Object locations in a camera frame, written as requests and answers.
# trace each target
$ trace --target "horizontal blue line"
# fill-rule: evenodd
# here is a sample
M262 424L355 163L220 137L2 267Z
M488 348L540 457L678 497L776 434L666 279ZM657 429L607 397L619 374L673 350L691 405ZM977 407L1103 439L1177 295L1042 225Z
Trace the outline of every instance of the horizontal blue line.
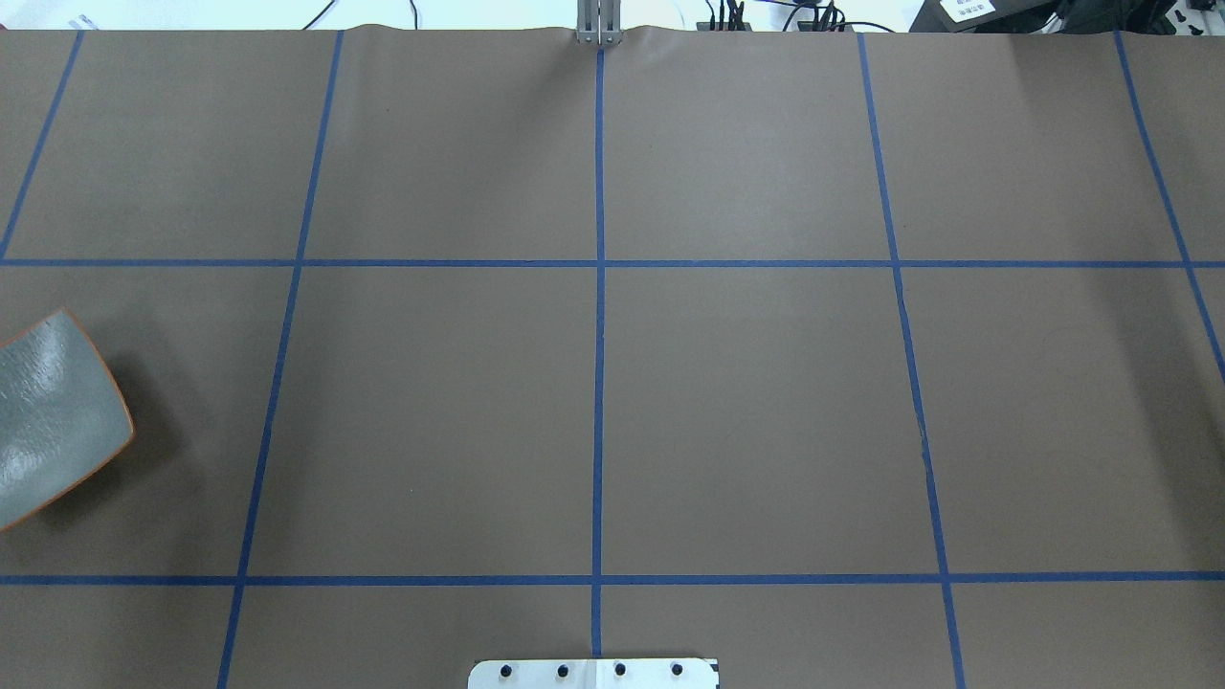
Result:
M589 586L590 575L318 575L247 576L246 586ZM611 574L604 586L822 586L942 584L937 573L911 574ZM1225 570L998 571L949 574L951 584L1072 584L1110 581L1225 581ZM234 576L0 575L0 586L234 586Z
M0 586L234 586L233 576L0 574Z
M294 259L2 259L0 266L27 267L294 267ZM597 260L565 259L303 259L306 267L469 267L469 268L595 268ZM908 259L904 268L1225 268L1225 261L1008 261ZM891 268L893 262L873 259L779 260L608 260L608 268Z

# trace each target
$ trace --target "orange edge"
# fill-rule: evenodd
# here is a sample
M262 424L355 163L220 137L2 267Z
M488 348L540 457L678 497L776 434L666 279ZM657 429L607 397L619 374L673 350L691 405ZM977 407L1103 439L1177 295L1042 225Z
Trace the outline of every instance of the orange edge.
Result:
M0 348L7 347L9 345L16 342L17 340L21 340L22 337L24 337L26 335L28 335L29 332L32 332L38 326L40 326L44 322L51 320L51 318L55 316L59 313L62 313L66 316L69 316L70 319L72 319L72 322L77 326L77 330L80 330L81 335L85 336L85 341L89 343L89 347L93 349L94 356L98 357L98 363L102 364L102 370L107 371L107 378L110 379L110 385L111 385L111 387L115 389L115 396L119 397L119 406L124 408L124 416L127 417L127 439L124 440L124 443L119 447L116 447L115 451L111 452L109 457L107 457L105 460L103 460L98 466L96 466L92 470L89 470L88 472L86 472L85 476L82 476L81 478L76 479L67 488L65 488L64 490L60 490L55 495L51 495L43 504L40 504L37 508L29 510L24 515L17 517L16 521L12 521L12 522L10 522L10 523L7 523L5 526L0 526L0 533L4 533L5 531L9 531L10 528L17 526L18 523L26 521L27 519L29 519L31 516L33 516L34 512L37 512L38 510L42 510L47 505L50 505L55 500L59 500L65 493L72 490L77 485L81 485L81 483L83 483L87 478L89 478L91 476L98 473L98 470L100 470L102 467L104 467L108 463L110 463L110 460L114 460L116 456L119 456L120 452L123 452L124 450L126 450L127 446L132 444L132 439L136 438L136 424L132 422L132 412L131 412L131 409L127 408L127 401L124 400L124 392L119 389L119 383L115 381L115 374L110 373L110 367L108 367L107 365L107 360L102 358L102 352L98 351L98 346L93 343L93 340L89 337L89 333L86 331L85 326L81 325L81 320L78 318L76 318L76 314L74 314L71 310L69 310L67 306L60 306L59 309L56 309L55 311L53 311L50 315L48 315L43 320L36 322L34 325L27 327L26 330L23 330L21 332L18 332L13 337L10 337L9 340L5 340L4 343L0 345Z

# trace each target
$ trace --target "blue grid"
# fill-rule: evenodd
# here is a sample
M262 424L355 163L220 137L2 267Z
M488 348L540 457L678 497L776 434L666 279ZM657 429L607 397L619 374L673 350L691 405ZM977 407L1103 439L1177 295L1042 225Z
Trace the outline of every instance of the blue grid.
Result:
M953 601L956 584L1042 584L1042 582L1117 582L1117 581L1225 581L1225 571L1210 570L1172 570L1172 571L1040 571L1040 573L952 573L944 549L943 528L940 517L940 500L936 489L936 476L932 468L931 449L927 441L926 418L922 406L922 390L914 346L910 338L910 320L905 305L903 268L1148 268L1182 270L1194 295L1204 331L1216 359L1218 370L1225 381L1225 358L1216 338L1212 318L1209 316L1203 293L1199 288L1197 270L1225 268L1225 261L1193 261L1183 240L1174 204L1170 200L1165 178L1161 173L1156 153L1149 139L1140 103L1136 93L1127 51L1122 34L1115 32L1115 45L1127 93L1136 116L1138 132L1152 166L1161 202L1170 222L1171 232L1178 246L1178 261L1013 261L1013 260L908 260L898 254L897 237L893 227L893 215L889 204L888 181L884 156L881 146L876 105L872 97L871 71L864 37L858 36L860 66L864 78L864 94L867 104L869 124L872 139L872 151L876 162L877 181L881 195L884 230L888 239L888 260L609 260L604 245L604 50L595 55L595 260L431 260L431 259L307 259L306 242L310 233L311 212L315 191L322 164L325 142L327 139L328 116L334 94L344 32L337 32L332 53L327 92L320 116L315 157L307 186L306 201L303 208L301 228L294 259L7 259L9 245L17 227L21 208L28 189L34 179L39 158L51 131L56 112L67 87L72 67L81 50L85 32L77 32L69 54L67 64L60 77L55 96L51 99L43 128L31 156L29 164L22 179L21 188L13 202L12 212L0 237L0 267L292 267L289 295L282 322L281 341L273 368L272 385L265 417L263 434L256 463L255 479L247 519L243 535L243 548L238 571L234 576L140 576L140 575L0 575L0 586L221 586L233 588L230 615L227 626L225 644L218 669L218 688L228 683L229 664L233 657L238 624L241 617L243 595L246 587L262 586L589 586L592 592L592 655L599 657L600 611L603 586L818 586L818 585L938 585L942 591L946 624L948 629L949 652L953 663L957 687L965 687L960 645L957 633L957 615ZM277 411L277 401L282 375L284 373L285 352L296 308L298 287L301 272L306 267L526 267L526 268L593 268L597 271L595 304L595 346L594 346L594 403L593 403L593 461L592 461L592 571L590 575L516 575L516 576L252 576L247 574L250 550L260 509L263 474L267 465L268 449L272 443L272 430ZM766 574L766 575L605 575L603 573L603 445L604 445L604 313L605 313L605 272L609 268L880 268L893 273L894 292L898 305L898 318L907 356L907 368L910 378L911 398L918 423L922 461L926 476L929 510L932 525L937 573L915 574Z

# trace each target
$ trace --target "vertical blue line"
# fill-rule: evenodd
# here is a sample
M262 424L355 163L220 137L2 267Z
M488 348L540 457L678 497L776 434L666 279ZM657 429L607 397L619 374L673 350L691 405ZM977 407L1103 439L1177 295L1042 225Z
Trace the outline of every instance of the vertical blue line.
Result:
M592 657L603 653L604 573L604 49L595 53L595 405L592 452Z
M905 289L902 282L902 262L898 239L893 230L893 210L889 205L889 185L884 177L884 154L881 150L881 130L876 120L876 101L872 97L872 78L867 65L867 45L864 34L859 40L859 63L864 72L864 97L867 101L867 123L872 131L872 153L876 157L876 181L881 189L881 207L884 211L884 233L889 242L889 261L893 264L893 292L898 300L898 319L902 324L902 342L907 352L907 371L910 375L910 400L919 423L919 441L922 447L924 473L927 481L927 511L936 542L936 563L940 566L941 593L944 598L944 623L948 626L948 647L953 658L953 678L958 689L965 689L965 669L962 664L962 641L957 631L957 611L953 607L953 586L948 579L948 557L944 552L944 528L940 519L940 499L936 494L936 472L931 463L931 444L927 440L927 418L922 407L922 389L919 386L919 368L915 365L914 342L910 337L910 314L907 311Z
M1196 306L1199 308L1199 319L1204 322L1204 330L1208 332L1208 343L1212 345L1213 357L1216 358L1216 373L1225 381L1225 357L1221 357L1221 346L1216 340L1216 329L1213 327L1213 319L1208 315L1208 304L1204 302L1204 294L1199 291L1199 280L1196 277L1196 268L1191 264L1191 251L1187 249L1187 242L1182 237L1182 228L1178 227L1178 216L1174 212L1174 202L1170 200L1170 191L1165 186L1165 175L1161 174L1161 164L1158 163L1156 152L1153 150L1153 140L1149 139L1148 126L1144 124L1144 114L1140 112L1140 99L1136 94L1136 82L1132 80L1132 69L1127 61L1123 34L1117 29L1115 31L1115 49L1118 50L1118 64L1123 69L1127 97L1132 102L1132 113L1136 115L1136 126L1140 132L1140 142L1144 143L1144 153L1148 156L1149 167L1153 168L1153 178L1156 180L1156 189L1161 195L1161 205L1165 206L1165 216L1170 221L1174 242L1178 245L1178 255L1182 256L1182 267L1187 272L1191 293L1196 298Z
M21 180L17 197L12 202L12 212L9 213L9 224L4 228L4 237L0 238L0 259L9 253L9 243L12 242L12 233L17 230L17 218L21 216L21 206L26 202L26 194L29 184L34 180L34 170L38 168L38 159L43 157L43 146L47 145L47 136L51 132L51 124L55 121L55 113L60 109L60 101L64 99L64 89L69 86L69 77L72 75L72 66L76 65L76 56L81 51L81 43L85 42L85 32L78 31L76 40L72 42L72 50L69 51L69 61L64 65L64 74L60 75L60 85L55 88L55 97L51 98L51 107L43 119L43 129L38 132L38 141L34 143L34 152L29 156L29 164L26 166L26 177Z
M320 115L318 136L315 140L315 158L311 163L310 181L306 186L306 201L303 205L303 223L298 232L298 254L294 260L294 273L289 281L289 297L285 300L285 315L281 322L281 342L277 346L277 362L272 369L272 385L268 391L268 408L263 417L263 435L260 439L260 456L255 465L255 481L251 484L251 500L246 510L246 526L243 531L243 550L239 554L238 579L234 582L234 597L230 601L230 615L225 626L225 645L222 649L221 668L217 672L217 689L224 689L229 683L229 667L234 657L234 640L238 635L238 622L243 612L243 593L246 588L246 570L251 561L251 542L255 537L255 521L260 514L260 495L263 492L263 474L268 463L268 449L272 445L272 424L277 416L277 402L281 397L281 380L285 370L285 352L289 349L289 332L293 329L294 311L298 306L298 286L301 282L303 261L306 255L306 240L310 235L310 218L315 205L315 189L318 185L318 170L323 161L323 145L327 141L327 123L332 112L332 96L336 92L336 74L341 65L341 48L344 44L344 32L336 33L332 48L332 66L327 76L327 92L323 96L323 112Z

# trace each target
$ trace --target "metal hinge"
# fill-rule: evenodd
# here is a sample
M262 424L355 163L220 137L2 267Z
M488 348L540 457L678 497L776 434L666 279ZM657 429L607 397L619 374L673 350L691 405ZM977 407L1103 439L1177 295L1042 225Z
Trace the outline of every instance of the metal hinge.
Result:
M578 0L575 34L588 45L621 43L621 0Z

